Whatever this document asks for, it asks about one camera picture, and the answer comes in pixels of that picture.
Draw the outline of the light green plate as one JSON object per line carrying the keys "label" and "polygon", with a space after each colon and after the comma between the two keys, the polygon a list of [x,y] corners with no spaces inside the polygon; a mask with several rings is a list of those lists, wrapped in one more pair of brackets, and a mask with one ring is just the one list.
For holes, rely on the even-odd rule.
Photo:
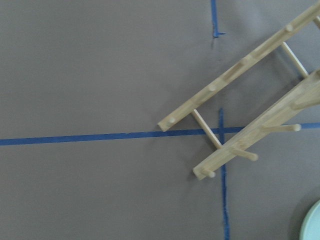
{"label": "light green plate", "polygon": [[318,200],[303,219],[299,240],[320,240],[320,201]]}

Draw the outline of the wooden dish rack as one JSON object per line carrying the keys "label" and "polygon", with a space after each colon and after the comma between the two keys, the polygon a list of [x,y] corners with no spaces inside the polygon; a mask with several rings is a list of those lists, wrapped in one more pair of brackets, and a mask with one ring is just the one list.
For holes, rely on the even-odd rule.
{"label": "wooden dish rack", "polygon": [[[249,148],[273,132],[299,131],[288,121],[304,109],[320,103],[320,66],[306,70],[288,42],[302,44],[307,55],[320,53],[320,3],[306,7],[304,0],[263,0],[253,6],[233,1],[225,19],[229,24],[226,43],[214,42],[216,74],[208,84],[197,84],[183,94],[175,90],[166,108],[169,115],[158,126],[169,132],[193,117],[215,150],[192,166],[198,180],[235,158],[258,159]],[[230,140],[218,140],[200,115],[214,104],[230,110],[233,121],[246,126]]]}

